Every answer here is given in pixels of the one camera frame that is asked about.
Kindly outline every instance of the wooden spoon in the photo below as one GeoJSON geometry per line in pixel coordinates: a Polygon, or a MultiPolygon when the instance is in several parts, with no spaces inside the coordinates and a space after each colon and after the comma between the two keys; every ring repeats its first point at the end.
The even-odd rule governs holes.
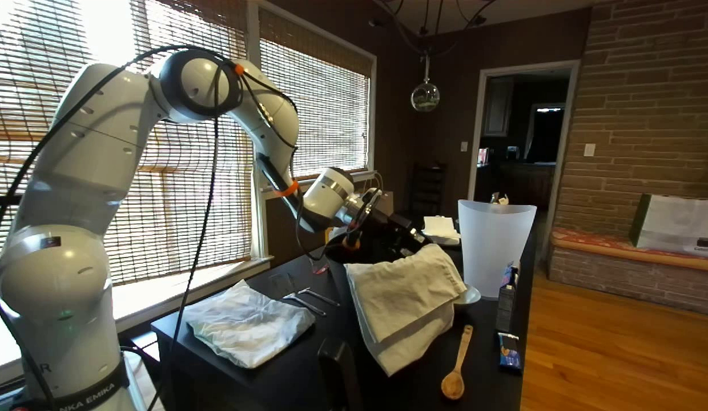
{"type": "Polygon", "coordinates": [[[448,401],[461,401],[465,394],[465,381],[464,381],[461,367],[464,367],[465,351],[471,347],[471,337],[472,337],[472,324],[465,324],[464,333],[461,333],[458,355],[455,358],[455,367],[440,381],[440,394],[448,401]]]}

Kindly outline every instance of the window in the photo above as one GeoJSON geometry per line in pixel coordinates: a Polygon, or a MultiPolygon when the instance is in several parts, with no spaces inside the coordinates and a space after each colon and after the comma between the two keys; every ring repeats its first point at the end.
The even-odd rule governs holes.
{"type": "MultiPolygon", "coordinates": [[[[124,64],[167,44],[195,44],[241,57],[239,22],[219,9],[189,12],[172,6],[0,0],[0,197],[50,128],[63,89],[86,61],[124,64]]],[[[219,121],[219,135],[222,162],[198,267],[252,256],[252,145],[230,117],[219,121]]],[[[208,197],[210,156],[210,121],[159,124],[154,130],[130,195],[104,234],[114,284],[189,269],[208,197]]]]}
{"type": "Polygon", "coordinates": [[[260,9],[260,38],[264,75],[299,111],[294,173],[371,169],[375,57],[271,7],[260,9]]]}

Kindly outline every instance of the cable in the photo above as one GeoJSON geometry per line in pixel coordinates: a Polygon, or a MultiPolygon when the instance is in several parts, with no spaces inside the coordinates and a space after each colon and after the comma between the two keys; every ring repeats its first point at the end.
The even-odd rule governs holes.
{"type": "Polygon", "coordinates": [[[387,22],[376,22],[376,19],[372,19],[372,22],[371,22],[371,26],[372,26],[372,28],[382,28],[382,26],[390,26],[390,24],[395,24],[395,22],[397,22],[397,17],[399,17],[399,12],[403,12],[403,6],[404,6],[404,0],[399,0],[399,6],[397,6],[395,9],[390,9],[390,6],[389,6],[389,2],[383,2],[383,7],[389,9],[389,19],[387,19],[387,22]]]}
{"type": "MultiPolygon", "coordinates": [[[[248,73],[244,73],[239,81],[241,81],[241,85],[244,85],[248,99],[253,101],[253,106],[256,106],[260,120],[264,120],[264,121],[267,121],[264,108],[263,108],[263,104],[259,101],[253,88],[252,88],[247,81],[253,81],[256,85],[264,88],[267,92],[271,92],[271,93],[283,97],[285,101],[291,101],[291,97],[285,97],[283,92],[279,92],[279,89],[275,89],[275,88],[260,83],[259,79],[253,79],[253,75],[248,75],[248,73]]],[[[279,128],[277,128],[271,121],[267,121],[267,125],[275,130],[275,135],[280,140],[283,147],[296,151],[296,147],[294,147],[292,141],[283,140],[283,135],[279,133],[279,128]]]]}
{"type": "MultiPolygon", "coordinates": [[[[465,22],[465,17],[464,17],[464,12],[461,12],[461,17],[464,17],[464,22],[465,22],[465,28],[464,30],[474,30],[474,28],[479,28],[482,26],[482,12],[486,9],[486,7],[490,7],[496,0],[486,0],[469,22],[465,22]]],[[[449,53],[455,53],[461,44],[465,44],[465,41],[455,41],[455,44],[449,44],[449,48],[446,48],[446,51],[440,51],[439,53],[439,57],[446,57],[446,55],[449,55],[449,53]]]]}
{"type": "Polygon", "coordinates": [[[424,0],[424,17],[422,17],[420,38],[424,38],[424,34],[428,34],[428,24],[429,24],[429,0],[424,0]]]}
{"type": "Polygon", "coordinates": [[[294,101],[288,97],[288,93],[283,93],[280,89],[277,89],[277,88],[269,88],[267,83],[263,83],[260,79],[253,79],[252,73],[247,73],[244,72],[244,79],[241,79],[241,83],[244,83],[244,88],[247,88],[247,92],[252,93],[252,88],[248,88],[248,83],[247,81],[253,81],[256,85],[260,85],[263,89],[267,89],[267,92],[271,92],[271,93],[277,93],[277,97],[280,97],[283,101],[288,101],[291,106],[292,106],[292,111],[294,113],[299,113],[299,108],[294,106],[294,101]]]}
{"type": "MultiPolygon", "coordinates": [[[[138,57],[133,57],[130,61],[117,66],[114,72],[109,72],[104,79],[101,79],[63,117],[60,117],[53,128],[43,135],[43,140],[33,148],[33,154],[26,159],[26,162],[21,164],[21,169],[13,173],[13,180],[11,186],[7,188],[7,195],[3,197],[0,202],[0,226],[3,226],[3,219],[11,206],[11,198],[17,198],[17,192],[19,192],[19,186],[21,180],[27,176],[29,168],[35,164],[35,160],[38,159],[38,154],[49,147],[49,141],[70,121],[70,117],[76,113],[83,111],[83,106],[86,101],[92,101],[109,81],[114,81],[118,73],[124,73],[128,66],[142,61],[142,59],[148,59],[154,55],[159,55],[159,53],[170,53],[170,51],[183,51],[183,48],[189,48],[195,51],[196,47],[159,47],[159,48],[151,48],[146,53],[139,53],[138,57]]],[[[3,301],[0,301],[0,319],[5,323],[5,327],[10,330],[11,339],[17,341],[19,349],[21,349],[21,356],[26,358],[29,372],[35,374],[49,407],[54,411],[58,409],[58,402],[54,402],[54,396],[49,386],[49,381],[43,379],[43,374],[38,372],[38,365],[35,361],[35,356],[26,349],[19,332],[11,327],[11,317],[10,313],[5,310],[3,301]]]]}
{"type": "Polygon", "coordinates": [[[187,309],[187,301],[189,301],[189,290],[191,290],[191,282],[195,282],[195,274],[196,274],[196,265],[198,265],[198,258],[202,258],[202,250],[203,250],[203,238],[208,235],[208,221],[210,221],[210,216],[212,216],[212,202],[215,202],[215,186],[216,186],[216,160],[219,160],[219,120],[215,117],[215,138],[212,138],[212,169],[210,169],[210,186],[208,186],[208,198],[206,198],[206,211],[203,211],[203,219],[202,219],[202,234],[198,234],[198,240],[196,240],[196,250],[195,250],[195,261],[191,261],[191,267],[189,267],[189,277],[187,277],[187,285],[186,285],[186,292],[181,298],[181,309],[179,309],[179,317],[176,317],[176,327],[173,327],[173,343],[179,341],[179,332],[181,332],[181,319],[186,316],[186,309],[187,309]]]}
{"type": "Polygon", "coordinates": [[[375,169],[375,188],[383,188],[383,176],[375,169]]]}
{"type": "Polygon", "coordinates": [[[159,397],[159,394],[155,391],[151,402],[148,402],[148,407],[146,407],[146,411],[151,411],[155,407],[158,397],[159,397]]]}
{"type": "Polygon", "coordinates": [[[413,53],[422,55],[420,47],[415,47],[415,41],[412,39],[412,34],[395,24],[397,38],[403,39],[404,47],[409,47],[413,53]]]}
{"type": "Polygon", "coordinates": [[[294,242],[296,242],[296,248],[301,250],[301,253],[309,258],[309,261],[321,261],[325,256],[315,256],[312,253],[312,250],[309,250],[307,244],[304,244],[304,238],[301,238],[301,206],[296,206],[296,213],[294,213],[294,242]]]}
{"type": "Polygon", "coordinates": [[[482,12],[484,12],[488,6],[494,6],[494,2],[496,2],[496,0],[484,0],[484,6],[477,7],[472,17],[465,17],[465,12],[464,12],[464,7],[461,7],[461,0],[456,0],[458,14],[461,14],[465,28],[474,26],[477,19],[482,17],[482,12]]]}
{"type": "Polygon", "coordinates": [[[439,6],[437,34],[440,34],[444,0],[439,6]]]}

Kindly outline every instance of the towel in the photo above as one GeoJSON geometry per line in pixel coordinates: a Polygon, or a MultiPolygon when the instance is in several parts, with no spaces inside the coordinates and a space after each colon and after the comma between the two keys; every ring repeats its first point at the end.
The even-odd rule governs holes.
{"type": "Polygon", "coordinates": [[[312,323],[312,313],[236,284],[216,298],[187,306],[195,337],[239,367],[259,367],[283,351],[312,323]]]}
{"type": "Polygon", "coordinates": [[[458,244],[461,242],[461,235],[455,232],[455,224],[449,217],[424,216],[422,224],[424,224],[422,234],[439,244],[458,244]]]}
{"type": "Polygon", "coordinates": [[[389,378],[452,327],[455,301],[465,292],[439,244],[392,264],[349,264],[345,272],[364,343],[389,378]]]}

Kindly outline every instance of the white bin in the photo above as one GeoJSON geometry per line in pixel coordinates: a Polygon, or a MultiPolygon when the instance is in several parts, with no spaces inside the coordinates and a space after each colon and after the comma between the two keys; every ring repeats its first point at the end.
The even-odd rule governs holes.
{"type": "Polygon", "coordinates": [[[497,298],[510,264],[521,265],[536,206],[458,202],[464,282],[486,300],[497,298]]]}

